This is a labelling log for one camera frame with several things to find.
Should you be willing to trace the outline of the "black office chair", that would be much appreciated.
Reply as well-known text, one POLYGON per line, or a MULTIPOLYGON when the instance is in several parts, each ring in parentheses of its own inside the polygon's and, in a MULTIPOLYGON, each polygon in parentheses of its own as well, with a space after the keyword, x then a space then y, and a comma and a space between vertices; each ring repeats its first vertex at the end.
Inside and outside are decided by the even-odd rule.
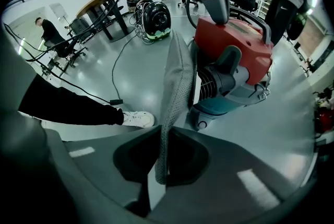
POLYGON ((61 43, 60 45, 54 46, 50 42, 50 46, 47 46, 47 49, 50 53, 51 62, 59 68, 62 72, 66 72, 67 68, 70 66, 75 68, 75 61, 81 55, 86 56, 87 47, 82 47, 80 49, 75 49, 75 46, 79 43, 79 39, 75 38, 69 42, 69 44, 61 43))

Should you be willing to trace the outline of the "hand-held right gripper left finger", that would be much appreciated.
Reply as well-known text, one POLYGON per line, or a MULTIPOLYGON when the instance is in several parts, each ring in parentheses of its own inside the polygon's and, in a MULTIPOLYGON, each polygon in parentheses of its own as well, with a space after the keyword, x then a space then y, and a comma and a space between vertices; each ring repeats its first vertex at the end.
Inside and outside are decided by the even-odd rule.
POLYGON ((39 118, 18 111, 36 75, 0 30, 0 223, 79 223, 76 203, 100 190, 83 175, 66 180, 39 118))

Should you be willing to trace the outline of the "person's black trouser leg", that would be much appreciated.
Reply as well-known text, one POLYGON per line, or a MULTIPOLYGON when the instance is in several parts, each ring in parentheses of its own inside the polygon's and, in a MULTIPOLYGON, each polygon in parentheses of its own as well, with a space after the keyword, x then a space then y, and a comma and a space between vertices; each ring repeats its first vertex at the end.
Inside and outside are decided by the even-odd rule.
POLYGON ((36 75, 18 111, 39 119, 71 125, 122 125, 121 109, 102 105, 64 87, 54 87, 36 75))

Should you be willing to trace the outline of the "grey textured fabric piece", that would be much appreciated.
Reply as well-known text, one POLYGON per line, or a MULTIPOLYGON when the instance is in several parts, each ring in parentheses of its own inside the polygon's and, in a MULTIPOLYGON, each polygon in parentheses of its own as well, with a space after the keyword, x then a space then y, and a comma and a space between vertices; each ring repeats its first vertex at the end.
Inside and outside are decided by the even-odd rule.
POLYGON ((180 33, 172 30, 171 34, 163 80, 160 153, 155 165, 156 181, 162 185, 166 184, 168 172, 169 131, 188 108, 194 78, 194 64, 187 44, 180 33))

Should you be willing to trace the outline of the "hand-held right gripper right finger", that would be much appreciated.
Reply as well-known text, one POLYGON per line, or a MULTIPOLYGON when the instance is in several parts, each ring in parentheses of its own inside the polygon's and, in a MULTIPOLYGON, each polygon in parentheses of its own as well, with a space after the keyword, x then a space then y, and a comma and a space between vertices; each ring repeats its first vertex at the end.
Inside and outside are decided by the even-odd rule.
POLYGON ((275 224, 289 215, 315 181, 291 183, 243 147, 183 128, 172 156, 194 156, 192 183, 168 186, 149 213, 158 224, 275 224))

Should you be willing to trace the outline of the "red vacuum cleaner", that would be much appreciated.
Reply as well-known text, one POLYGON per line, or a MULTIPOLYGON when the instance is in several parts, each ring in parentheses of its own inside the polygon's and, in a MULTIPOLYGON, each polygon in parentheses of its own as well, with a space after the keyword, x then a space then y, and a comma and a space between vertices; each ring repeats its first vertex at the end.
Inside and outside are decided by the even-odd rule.
POLYGON ((270 29, 230 18, 225 25, 199 18, 189 45, 195 67, 189 117, 193 128, 266 100, 272 66, 270 29))

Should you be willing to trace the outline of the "black table base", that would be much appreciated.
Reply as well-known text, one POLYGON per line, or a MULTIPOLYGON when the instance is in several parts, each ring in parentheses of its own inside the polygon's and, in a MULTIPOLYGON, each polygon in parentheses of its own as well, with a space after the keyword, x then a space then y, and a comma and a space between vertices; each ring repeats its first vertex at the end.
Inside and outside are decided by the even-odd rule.
POLYGON ((102 31, 110 42, 120 40, 134 31, 115 0, 90 8, 86 14, 96 31, 102 31))

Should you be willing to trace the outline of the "person's white left shoe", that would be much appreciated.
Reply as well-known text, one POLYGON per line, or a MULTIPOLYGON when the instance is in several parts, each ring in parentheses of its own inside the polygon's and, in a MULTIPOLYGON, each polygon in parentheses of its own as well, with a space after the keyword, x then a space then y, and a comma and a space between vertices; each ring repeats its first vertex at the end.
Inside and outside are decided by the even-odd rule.
POLYGON ((154 116, 146 111, 127 112, 123 111, 124 126, 134 126, 140 128, 152 127, 154 125, 154 116))

